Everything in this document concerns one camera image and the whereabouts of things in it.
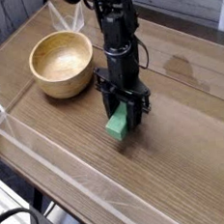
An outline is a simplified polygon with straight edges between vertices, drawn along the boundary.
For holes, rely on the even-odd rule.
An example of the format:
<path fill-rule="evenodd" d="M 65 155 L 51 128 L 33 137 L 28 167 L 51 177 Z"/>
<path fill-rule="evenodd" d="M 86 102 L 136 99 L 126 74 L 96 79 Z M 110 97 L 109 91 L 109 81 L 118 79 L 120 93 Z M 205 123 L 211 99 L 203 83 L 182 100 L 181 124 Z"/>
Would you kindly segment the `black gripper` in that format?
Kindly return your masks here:
<path fill-rule="evenodd" d="M 142 112 L 151 109 L 150 89 L 139 75 L 138 46 L 130 44 L 120 50 L 104 49 L 107 68 L 95 68 L 96 88 L 101 92 L 108 118 L 119 103 L 126 104 L 128 129 L 135 129 L 142 120 Z"/>

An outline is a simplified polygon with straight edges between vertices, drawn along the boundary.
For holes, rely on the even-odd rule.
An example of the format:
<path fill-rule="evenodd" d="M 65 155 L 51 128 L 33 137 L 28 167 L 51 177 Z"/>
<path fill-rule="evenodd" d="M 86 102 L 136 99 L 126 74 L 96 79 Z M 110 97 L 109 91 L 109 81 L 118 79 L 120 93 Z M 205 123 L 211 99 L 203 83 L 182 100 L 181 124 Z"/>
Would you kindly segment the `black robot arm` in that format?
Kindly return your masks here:
<path fill-rule="evenodd" d="M 96 87 L 101 91 L 106 114 L 112 116 L 119 104 L 126 105 L 126 126 L 135 129 L 148 113 L 150 89 L 140 80 L 138 47 L 135 35 L 138 14 L 132 0 L 65 0 L 69 4 L 84 2 L 94 10 L 104 36 L 103 51 L 107 67 L 94 69 Z"/>

